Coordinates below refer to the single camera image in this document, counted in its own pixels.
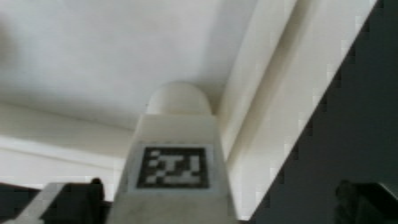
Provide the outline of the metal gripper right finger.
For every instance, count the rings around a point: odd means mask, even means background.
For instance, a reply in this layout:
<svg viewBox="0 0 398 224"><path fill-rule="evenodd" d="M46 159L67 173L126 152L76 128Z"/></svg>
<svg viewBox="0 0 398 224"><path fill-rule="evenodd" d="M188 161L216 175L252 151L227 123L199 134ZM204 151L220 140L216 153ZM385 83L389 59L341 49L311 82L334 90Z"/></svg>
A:
<svg viewBox="0 0 398 224"><path fill-rule="evenodd" d="M336 200L334 224L398 224L398 199L380 183L343 180Z"/></svg>

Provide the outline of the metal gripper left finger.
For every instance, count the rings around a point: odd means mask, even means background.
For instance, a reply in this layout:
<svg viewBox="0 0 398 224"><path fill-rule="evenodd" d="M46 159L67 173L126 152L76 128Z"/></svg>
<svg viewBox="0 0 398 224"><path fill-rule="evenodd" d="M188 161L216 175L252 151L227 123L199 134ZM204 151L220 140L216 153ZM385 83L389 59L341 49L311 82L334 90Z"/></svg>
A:
<svg viewBox="0 0 398 224"><path fill-rule="evenodd" d="M0 224L14 224L41 190L0 182ZM105 224L112 203L105 200L99 178L67 183L35 216L42 224Z"/></svg>

